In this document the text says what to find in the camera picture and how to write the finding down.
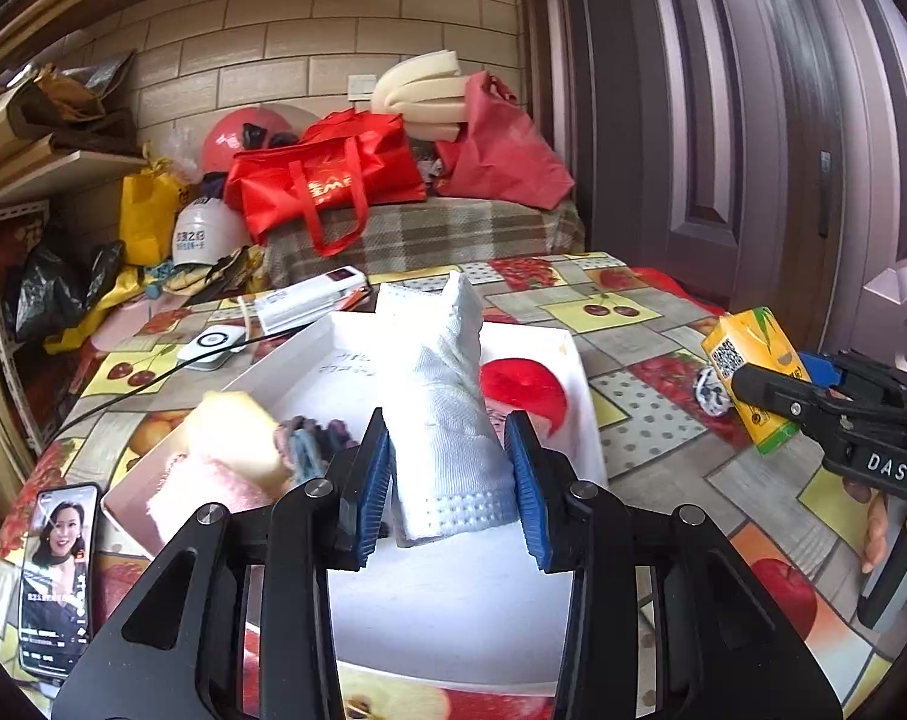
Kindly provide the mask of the smartphone with video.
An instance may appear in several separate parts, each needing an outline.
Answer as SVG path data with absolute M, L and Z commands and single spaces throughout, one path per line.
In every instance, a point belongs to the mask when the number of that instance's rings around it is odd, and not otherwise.
M 69 676 L 92 639 L 95 483 L 41 489 L 28 520 L 20 579 L 19 665 L 46 683 Z

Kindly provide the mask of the shiny red tote bag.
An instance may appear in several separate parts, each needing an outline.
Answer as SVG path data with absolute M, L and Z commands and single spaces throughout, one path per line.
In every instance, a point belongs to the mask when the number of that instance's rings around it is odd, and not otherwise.
M 255 241 L 300 220 L 321 257 L 359 241 L 374 206 L 426 197 L 400 115 L 352 109 L 313 122 L 295 145 L 240 151 L 224 185 Z

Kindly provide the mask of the purple blue knitted scrunchie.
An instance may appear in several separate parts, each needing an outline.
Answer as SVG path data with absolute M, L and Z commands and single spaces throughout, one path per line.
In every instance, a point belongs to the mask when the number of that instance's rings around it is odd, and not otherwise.
M 273 440 L 282 466 L 289 473 L 291 488 L 325 476 L 337 452 L 357 445 L 341 419 L 321 424 L 300 415 L 279 422 Z

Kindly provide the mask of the white helmet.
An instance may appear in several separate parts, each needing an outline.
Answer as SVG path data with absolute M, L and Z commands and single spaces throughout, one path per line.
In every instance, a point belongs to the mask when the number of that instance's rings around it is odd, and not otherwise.
M 175 266 L 215 265 L 252 242 L 243 216 L 222 199 L 201 197 L 176 218 L 172 239 Z

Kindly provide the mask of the metal shelf rack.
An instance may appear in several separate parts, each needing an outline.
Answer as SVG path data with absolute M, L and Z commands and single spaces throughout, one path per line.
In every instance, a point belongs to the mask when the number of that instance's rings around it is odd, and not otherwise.
M 4 421 L 37 454 L 56 410 L 28 393 L 14 333 L 14 281 L 43 238 L 49 205 L 145 166 L 133 112 L 119 93 L 134 57 L 87 67 L 26 64 L 0 82 L 0 395 Z

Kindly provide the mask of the cream foam cushion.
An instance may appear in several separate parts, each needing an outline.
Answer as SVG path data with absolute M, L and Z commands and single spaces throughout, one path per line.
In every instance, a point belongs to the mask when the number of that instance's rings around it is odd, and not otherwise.
M 455 50 L 414 55 L 378 78 L 373 114 L 401 115 L 409 138 L 455 142 L 466 124 L 466 85 Z

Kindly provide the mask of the yellow shopping bag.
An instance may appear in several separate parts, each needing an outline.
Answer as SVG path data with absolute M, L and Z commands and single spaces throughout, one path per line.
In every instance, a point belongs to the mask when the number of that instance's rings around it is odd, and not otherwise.
M 156 266 L 172 257 L 176 216 L 186 205 L 190 186 L 170 160 L 157 160 L 137 174 L 122 177 L 119 240 L 128 265 Z

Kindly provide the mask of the red plastic bag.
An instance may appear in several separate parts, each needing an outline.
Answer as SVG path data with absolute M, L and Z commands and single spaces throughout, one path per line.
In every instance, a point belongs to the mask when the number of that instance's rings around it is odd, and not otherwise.
M 632 266 L 632 273 L 634 273 L 640 281 L 648 284 L 650 288 L 660 289 L 660 291 L 673 294 L 673 296 L 676 296 L 677 298 L 688 299 L 689 302 L 696 304 L 702 310 L 705 310 L 705 312 L 712 314 L 712 316 L 723 316 L 723 314 L 725 314 L 725 309 L 723 309 L 721 305 L 714 304 L 713 302 L 689 294 L 676 280 L 668 277 L 666 273 L 655 270 L 655 268 L 648 268 L 648 266 Z

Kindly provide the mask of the red plush ball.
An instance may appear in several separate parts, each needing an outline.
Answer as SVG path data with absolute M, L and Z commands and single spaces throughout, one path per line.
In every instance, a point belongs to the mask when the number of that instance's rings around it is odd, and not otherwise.
M 554 436 L 564 426 L 569 400 L 559 379 L 541 362 L 502 358 L 479 369 L 479 383 L 490 405 L 508 415 L 525 411 L 541 434 Z

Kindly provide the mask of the fruit pattern tablecloth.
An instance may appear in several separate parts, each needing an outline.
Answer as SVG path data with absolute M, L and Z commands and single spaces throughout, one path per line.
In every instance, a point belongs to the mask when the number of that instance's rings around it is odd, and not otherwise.
M 388 273 L 373 284 L 396 283 L 424 293 L 439 291 L 448 273 L 460 270 L 483 298 L 490 322 L 556 330 L 541 333 L 535 351 L 543 359 L 572 361 L 572 346 L 593 398 L 580 429 L 598 439 L 604 471 L 614 493 L 627 504 L 670 512 L 694 502 L 707 511 L 750 564 L 762 562 L 761 578 L 784 611 L 806 631 L 819 666 L 839 695 L 846 717 L 854 717 L 880 686 L 907 639 L 906 627 L 877 634 L 855 617 L 860 550 L 867 504 L 849 496 L 840 477 L 821 468 L 819 447 L 798 433 L 769 455 L 758 454 L 737 411 L 710 418 L 694 400 L 694 379 L 707 361 L 702 342 L 716 327 L 716 316 L 688 299 L 640 281 L 611 255 L 564 255 L 491 260 L 465 265 Z M 170 344 L 185 344 L 214 323 L 243 327 L 235 299 L 154 310 L 152 319 L 121 330 L 147 305 L 134 302 L 116 322 L 122 343 L 103 342 L 94 353 L 89 383 L 76 413 L 124 392 L 108 367 L 139 372 L 140 362 Z M 145 392 L 149 397 L 120 403 L 84 419 L 55 440 L 38 461 L 40 481 L 30 481 L 0 529 L 0 662 L 23 694 L 48 713 L 51 699 L 40 681 L 19 668 L 17 611 L 26 541 L 26 519 L 38 489 L 89 479 L 106 493 L 170 434 L 211 388 L 225 387 L 281 341 L 268 341 L 238 355 L 211 374 L 179 372 Z M 95 614 L 113 611 L 147 564 L 147 556 L 122 528 L 103 517 L 95 559 Z M 520 699 L 521 692 L 465 688 L 415 688 L 416 679 L 344 665 L 348 717 L 354 718 L 547 718 L 549 700 Z

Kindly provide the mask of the dark red fabric bag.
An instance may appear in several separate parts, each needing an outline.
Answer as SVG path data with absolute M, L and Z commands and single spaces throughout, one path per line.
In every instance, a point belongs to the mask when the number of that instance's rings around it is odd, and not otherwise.
M 437 142 L 442 197 L 501 200 L 552 211 L 575 181 L 501 78 L 489 71 L 466 82 L 466 117 L 455 142 Z

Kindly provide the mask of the black white patterned cloth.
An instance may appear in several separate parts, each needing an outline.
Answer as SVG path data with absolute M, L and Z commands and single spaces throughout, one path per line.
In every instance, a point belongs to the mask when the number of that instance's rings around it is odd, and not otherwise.
M 710 418 L 721 418 L 733 408 L 727 388 L 712 366 L 704 366 L 698 372 L 694 379 L 693 394 L 699 408 Z

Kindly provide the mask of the pale yellow sponge piece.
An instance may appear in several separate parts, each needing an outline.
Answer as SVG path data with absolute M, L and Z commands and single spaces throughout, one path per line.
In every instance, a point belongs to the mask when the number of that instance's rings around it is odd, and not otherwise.
M 181 427 L 188 454 L 224 463 L 264 493 L 289 481 L 274 440 L 279 422 L 245 392 L 208 392 Z

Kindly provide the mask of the red helmet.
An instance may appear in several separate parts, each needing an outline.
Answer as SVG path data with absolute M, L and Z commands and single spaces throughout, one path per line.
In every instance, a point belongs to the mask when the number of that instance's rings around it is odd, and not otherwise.
M 298 137 L 279 112 L 267 107 L 242 107 L 220 117 L 201 146 L 204 172 L 229 172 L 240 151 L 295 145 Z

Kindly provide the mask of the white cardboard tray box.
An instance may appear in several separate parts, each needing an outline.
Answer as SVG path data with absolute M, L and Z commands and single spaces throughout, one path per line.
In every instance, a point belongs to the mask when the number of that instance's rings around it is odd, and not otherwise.
M 427 393 L 414 353 L 388 343 L 393 323 L 336 314 L 282 344 L 198 406 L 105 496 L 103 510 L 151 556 L 199 505 L 170 481 L 179 455 L 209 452 L 256 478 L 271 422 L 341 419 L 362 434 L 382 410 L 400 486 L 390 534 L 362 571 L 330 577 L 337 656 L 353 667 L 451 688 L 547 694 L 561 663 L 570 580 L 543 574 L 517 520 L 490 520 L 512 499 L 512 465 L 448 427 L 451 399 Z

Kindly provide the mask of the pink fluffy plush toy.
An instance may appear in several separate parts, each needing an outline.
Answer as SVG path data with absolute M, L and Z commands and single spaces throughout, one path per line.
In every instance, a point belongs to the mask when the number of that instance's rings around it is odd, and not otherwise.
M 271 498 L 220 460 L 176 454 L 167 461 L 157 491 L 145 502 L 145 512 L 160 541 L 168 543 L 206 504 L 222 504 L 236 514 L 271 504 Z

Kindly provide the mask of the black plastic bag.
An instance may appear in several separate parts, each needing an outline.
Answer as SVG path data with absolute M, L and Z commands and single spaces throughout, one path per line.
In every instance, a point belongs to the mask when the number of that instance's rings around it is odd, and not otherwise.
M 40 341 L 72 330 L 95 304 L 115 288 L 126 263 L 121 241 L 95 249 L 83 265 L 58 239 L 41 239 L 26 255 L 14 305 L 14 337 L 20 343 Z

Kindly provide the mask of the white rectangular device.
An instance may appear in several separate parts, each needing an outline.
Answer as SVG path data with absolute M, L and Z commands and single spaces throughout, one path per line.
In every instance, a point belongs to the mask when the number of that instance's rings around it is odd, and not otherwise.
M 362 271 L 354 266 L 338 266 L 259 296 L 255 299 L 256 317 L 266 335 L 295 330 L 320 319 L 355 291 L 364 291 L 367 286 L 369 283 Z

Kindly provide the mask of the plaid covered bench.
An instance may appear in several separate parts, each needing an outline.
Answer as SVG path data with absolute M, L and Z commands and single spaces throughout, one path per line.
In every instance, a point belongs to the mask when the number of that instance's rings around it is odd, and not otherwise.
M 574 203 L 540 211 L 501 200 L 440 199 L 374 206 L 366 231 L 334 257 L 321 257 L 303 221 L 268 232 L 266 278 L 274 288 L 315 277 L 339 265 L 367 275 L 460 265 L 526 255 L 579 254 L 583 226 Z

